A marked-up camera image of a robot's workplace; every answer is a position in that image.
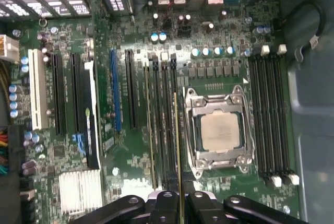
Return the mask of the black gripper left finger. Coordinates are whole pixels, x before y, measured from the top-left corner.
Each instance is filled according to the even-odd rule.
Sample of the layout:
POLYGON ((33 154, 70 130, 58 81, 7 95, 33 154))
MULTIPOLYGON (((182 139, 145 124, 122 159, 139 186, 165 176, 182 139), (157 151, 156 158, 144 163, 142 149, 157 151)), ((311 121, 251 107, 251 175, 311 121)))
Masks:
POLYGON ((180 172, 169 172, 165 191, 154 191, 145 201, 128 195, 98 208, 70 223, 178 223, 180 172))

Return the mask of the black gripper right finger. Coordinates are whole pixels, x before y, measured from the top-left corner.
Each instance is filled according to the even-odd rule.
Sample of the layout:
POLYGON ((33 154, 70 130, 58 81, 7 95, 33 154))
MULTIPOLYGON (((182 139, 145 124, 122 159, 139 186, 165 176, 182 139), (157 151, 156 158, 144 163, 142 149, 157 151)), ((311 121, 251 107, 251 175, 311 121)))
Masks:
POLYGON ((309 223, 298 175, 204 171, 184 182, 187 223, 309 223))

